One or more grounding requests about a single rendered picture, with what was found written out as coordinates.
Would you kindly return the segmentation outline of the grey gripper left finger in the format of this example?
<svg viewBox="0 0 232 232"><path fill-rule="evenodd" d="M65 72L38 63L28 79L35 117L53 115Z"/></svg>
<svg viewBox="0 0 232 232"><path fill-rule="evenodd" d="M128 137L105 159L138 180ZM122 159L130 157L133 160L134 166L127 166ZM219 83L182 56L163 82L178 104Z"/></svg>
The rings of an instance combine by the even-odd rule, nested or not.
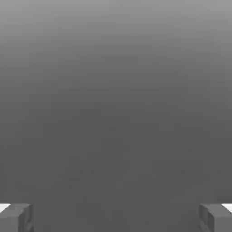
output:
<svg viewBox="0 0 232 232"><path fill-rule="evenodd" d="M34 232L33 205L0 203L0 232Z"/></svg>

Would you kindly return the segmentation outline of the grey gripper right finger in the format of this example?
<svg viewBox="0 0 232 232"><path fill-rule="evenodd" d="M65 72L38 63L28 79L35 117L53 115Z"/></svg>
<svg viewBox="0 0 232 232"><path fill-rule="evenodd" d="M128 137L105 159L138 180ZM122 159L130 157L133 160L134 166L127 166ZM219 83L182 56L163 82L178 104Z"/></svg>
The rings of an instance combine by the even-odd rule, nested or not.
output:
<svg viewBox="0 0 232 232"><path fill-rule="evenodd" d="M200 204L199 232L232 232L232 203Z"/></svg>

